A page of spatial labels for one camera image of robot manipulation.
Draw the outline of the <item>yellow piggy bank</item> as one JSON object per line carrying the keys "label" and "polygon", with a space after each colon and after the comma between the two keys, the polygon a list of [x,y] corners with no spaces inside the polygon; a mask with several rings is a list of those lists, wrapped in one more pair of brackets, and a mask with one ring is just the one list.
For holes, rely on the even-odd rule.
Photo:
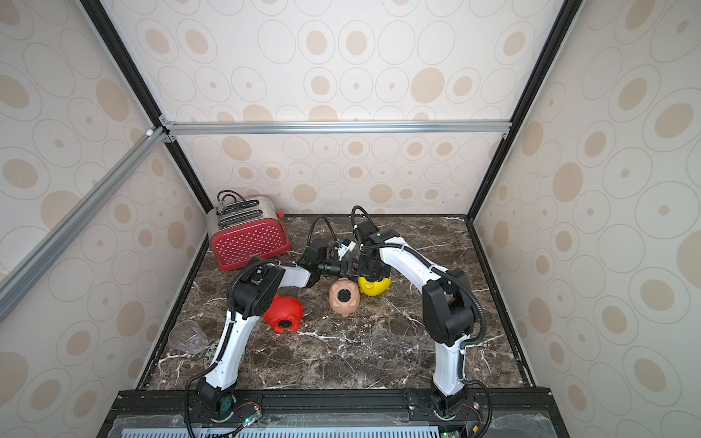
{"label": "yellow piggy bank", "polygon": [[359,277],[358,278],[358,285],[361,290],[361,293],[369,296],[369,297],[376,297],[383,292],[387,291],[390,286],[391,286],[392,280],[387,278],[383,278],[378,281],[370,281],[366,277]]}

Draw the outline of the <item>black round plug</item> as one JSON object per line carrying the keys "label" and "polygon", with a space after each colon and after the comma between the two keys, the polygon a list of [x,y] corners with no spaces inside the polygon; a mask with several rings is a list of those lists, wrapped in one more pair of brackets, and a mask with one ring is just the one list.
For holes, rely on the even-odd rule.
{"label": "black round plug", "polygon": [[337,292],[337,301],[341,303],[348,303],[352,298],[352,292],[348,289],[341,289]]}
{"label": "black round plug", "polygon": [[285,330],[289,330],[293,326],[292,322],[288,319],[281,319],[277,322],[277,327],[284,332]]}

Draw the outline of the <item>pink piggy bank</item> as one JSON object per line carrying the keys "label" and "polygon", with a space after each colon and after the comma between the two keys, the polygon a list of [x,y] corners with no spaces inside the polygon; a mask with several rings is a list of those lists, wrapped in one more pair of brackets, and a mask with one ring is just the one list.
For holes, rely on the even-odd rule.
{"label": "pink piggy bank", "polygon": [[360,301],[358,285],[347,277],[339,278],[330,286],[329,303],[335,313],[348,317],[359,308]]}

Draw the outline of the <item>red piggy bank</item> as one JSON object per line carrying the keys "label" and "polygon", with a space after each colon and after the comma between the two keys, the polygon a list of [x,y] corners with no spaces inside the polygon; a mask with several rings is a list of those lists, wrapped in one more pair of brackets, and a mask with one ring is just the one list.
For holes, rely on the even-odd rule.
{"label": "red piggy bank", "polygon": [[288,331],[298,332],[304,310],[304,306],[295,297],[275,295],[271,306],[264,314],[264,320],[276,334],[283,333],[277,327],[277,322],[281,319],[288,319],[292,322],[293,326]]}

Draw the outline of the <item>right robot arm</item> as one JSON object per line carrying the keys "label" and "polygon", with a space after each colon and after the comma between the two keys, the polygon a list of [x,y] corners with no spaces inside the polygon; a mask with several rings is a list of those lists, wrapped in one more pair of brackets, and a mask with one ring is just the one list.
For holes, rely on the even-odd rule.
{"label": "right robot arm", "polygon": [[456,415],[467,398],[466,349],[482,342],[487,330],[485,312],[469,278],[460,269],[449,270],[429,260],[392,230],[366,222],[353,231],[362,249],[377,252],[383,264],[421,291],[423,325],[436,345],[432,404],[441,418]]}

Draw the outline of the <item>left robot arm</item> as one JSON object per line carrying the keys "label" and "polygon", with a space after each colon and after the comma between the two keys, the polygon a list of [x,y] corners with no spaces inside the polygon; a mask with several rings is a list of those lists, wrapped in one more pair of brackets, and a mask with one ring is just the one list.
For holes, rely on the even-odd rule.
{"label": "left robot arm", "polygon": [[291,304],[279,297],[280,288],[310,288],[321,276],[354,278],[355,263],[350,253],[356,243],[350,239],[336,240],[330,244],[322,239],[308,243],[301,259],[286,263],[275,259],[253,259],[242,268],[239,277],[226,293],[226,323],[212,363],[186,384],[194,390],[186,396],[201,403],[215,419],[222,420],[235,410],[233,388],[243,361],[246,345],[260,319],[265,319],[277,329],[279,323],[287,323],[281,330],[293,330],[299,326],[296,314],[303,306]]}

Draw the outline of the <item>red metal toaster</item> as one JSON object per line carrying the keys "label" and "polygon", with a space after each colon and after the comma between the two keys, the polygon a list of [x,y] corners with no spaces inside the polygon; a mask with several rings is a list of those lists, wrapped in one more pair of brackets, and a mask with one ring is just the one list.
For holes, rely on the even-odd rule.
{"label": "red metal toaster", "polygon": [[242,196],[224,189],[206,215],[210,246],[224,272],[246,266],[253,257],[270,259],[291,249],[290,237],[266,196]]}

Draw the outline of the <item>speckled stone egg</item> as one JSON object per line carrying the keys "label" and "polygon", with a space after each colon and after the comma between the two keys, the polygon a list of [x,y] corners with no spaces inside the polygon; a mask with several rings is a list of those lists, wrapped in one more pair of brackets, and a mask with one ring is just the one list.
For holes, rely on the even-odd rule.
{"label": "speckled stone egg", "polygon": [[208,369],[213,363],[215,363],[215,360],[217,359],[218,352],[219,352],[219,344],[216,342],[213,342],[204,351],[204,359],[206,360],[206,362],[204,363],[204,367],[206,369]]}

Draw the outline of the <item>clear glass cup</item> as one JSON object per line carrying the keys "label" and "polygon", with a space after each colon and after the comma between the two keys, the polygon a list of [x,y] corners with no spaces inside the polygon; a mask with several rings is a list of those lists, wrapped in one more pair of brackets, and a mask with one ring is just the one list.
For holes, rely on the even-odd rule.
{"label": "clear glass cup", "polygon": [[206,349],[208,337],[196,321],[176,323],[168,336],[168,345],[187,354],[197,354]]}

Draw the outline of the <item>horizontal aluminium rail back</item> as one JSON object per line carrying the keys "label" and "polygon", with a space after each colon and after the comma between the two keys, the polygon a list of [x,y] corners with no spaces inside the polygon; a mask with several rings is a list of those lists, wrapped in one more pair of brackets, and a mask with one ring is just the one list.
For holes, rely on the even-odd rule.
{"label": "horizontal aluminium rail back", "polygon": [[355,120],[354,122],[169,122],[175,135],[508,133],[508,120]]}

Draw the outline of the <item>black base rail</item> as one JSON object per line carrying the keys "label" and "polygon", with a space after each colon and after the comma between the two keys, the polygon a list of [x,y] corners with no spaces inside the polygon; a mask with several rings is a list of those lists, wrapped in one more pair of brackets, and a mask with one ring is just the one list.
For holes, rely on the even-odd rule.
{"label": "black base rail", "polygon": [[182,391],[121,392],[100,437],[566,437],[545,388],[244,390],[220,412]]}

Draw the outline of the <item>diagonal aluminium rail left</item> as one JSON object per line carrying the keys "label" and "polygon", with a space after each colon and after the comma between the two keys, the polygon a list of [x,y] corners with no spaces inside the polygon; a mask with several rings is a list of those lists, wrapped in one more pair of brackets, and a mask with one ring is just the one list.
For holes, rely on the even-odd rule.
{"label": "diagonal aluminium rail left", "polygon": [[133,172],[152,152],[153,148],[165,141],[163,127],[140,139],[129,153],[109,170],[85,197],[80,199],[57,226],[36,246],[1,284],[1,318],[15,309],[27,293],[45,275],[58,257],[100,213],[111,197],[120,189]]}

